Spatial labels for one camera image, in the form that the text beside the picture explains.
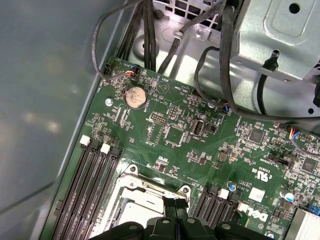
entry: green circuit board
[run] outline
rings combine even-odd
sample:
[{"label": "green circuit board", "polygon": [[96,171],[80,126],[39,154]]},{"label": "green circuit board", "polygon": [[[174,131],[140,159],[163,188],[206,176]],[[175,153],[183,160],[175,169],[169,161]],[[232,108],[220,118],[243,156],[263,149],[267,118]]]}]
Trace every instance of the green circuit board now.
[{"label": "green circuit board", "polygon": [[[114,76],[131,66],[112,57],[107,72]],[[146,92],[146,103],[139,109],[129,107],[124,97],[131,87]],[[112,99],[112,105],[107,106],[106,99]],[[190,185],[190,213],[205,184],[228,189],[227,182],[232,181],[239,200],[251,209],[245,211],[246,227],[262,234],[272,232],[275,239],[282,239],[296,207],[320,207],[318,159],[295,150],[289,129],[239,117],[231,110],[210,108],[193,87],[140,68],[136,77],[101,80],[80,136],[121,149],[114,178],[136,163],[140,175],[158,179],[168,188]],[[302,132],[296,141],[319,153],[318,137]],[[52,234],[57,202],[67,194],[81,153],[78,143],[41,239]],[[292,205],[285,208],[280,205],[283,189],[294,194]]]}]

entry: motherboard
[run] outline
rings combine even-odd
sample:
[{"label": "motherboard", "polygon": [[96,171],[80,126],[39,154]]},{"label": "motherboard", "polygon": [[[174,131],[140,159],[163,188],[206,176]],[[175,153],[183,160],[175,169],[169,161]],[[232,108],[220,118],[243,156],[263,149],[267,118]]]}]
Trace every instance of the motherboard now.
[{"label": "motherboard", "polygon": [[[104,70],[127,72],[100,81],[40,239],[89,239],[137,222],[163,196],[185,198],[189,216],[212,228],[234,221],[277,240],[297,211],[320,214],[319,159],[296,150],[290,125],[208,105],[193,87],[115,57]],[[317,136],[295,140],[320,153]],[[159,204],[145,215],[161,216]]]}]

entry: white label sticker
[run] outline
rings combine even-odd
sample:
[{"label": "white label sticker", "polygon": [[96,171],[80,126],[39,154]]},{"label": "white label sticker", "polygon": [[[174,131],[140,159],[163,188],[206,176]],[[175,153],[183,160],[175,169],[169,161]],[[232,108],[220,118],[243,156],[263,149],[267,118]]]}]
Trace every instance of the white label sticker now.
[{"label": "white label sticker", "polygon": [[262,199],[264,199],[264,196],[265,196],[265,191],[262,191],[258,188],[253,187],[250,192],[249,198],[261,203]]}]

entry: white connector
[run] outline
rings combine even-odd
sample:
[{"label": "white connector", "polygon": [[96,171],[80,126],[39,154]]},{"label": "white connector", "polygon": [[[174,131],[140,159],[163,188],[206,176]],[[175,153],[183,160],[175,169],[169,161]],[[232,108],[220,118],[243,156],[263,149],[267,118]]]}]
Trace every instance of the white connector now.
[{"label": "white connector", "polygon": [[221,189],[219,192],[218,192],[218,197],[222,198],[222,199],[227,199],[228,198],[228,195],[229,195],[229,191],[226,190],[226,189]]},{"label": "white connector", "polygon": [[90,143],[90,137],[86,136],[86,135],[82,135],[81,139],[80,139],[80,143],[82,145],[88,146]]},{"label": "white connector", "polygon": [[100,149],[100,152],[104,153],[104,154],[108,154],[110,151],[110,145],[109,144],[102,144],[102,147]]}]

